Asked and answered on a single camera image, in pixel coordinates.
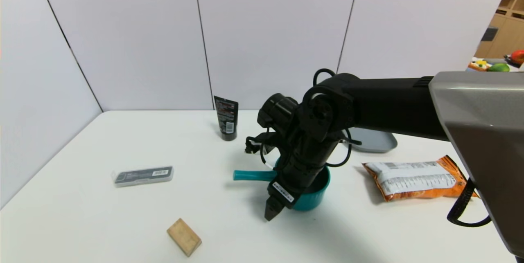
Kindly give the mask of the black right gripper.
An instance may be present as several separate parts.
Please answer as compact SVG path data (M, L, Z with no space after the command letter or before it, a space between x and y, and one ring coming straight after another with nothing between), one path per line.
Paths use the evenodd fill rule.
M293 196L278 182L273 182L271 187L282 196L271 195L266 200L264 208L264 218L267 221L273 220L285 208L285 202L293 204L293 209L315 209L323 200L325 194L325 169L318 173L313 183L300 195L299 198Z

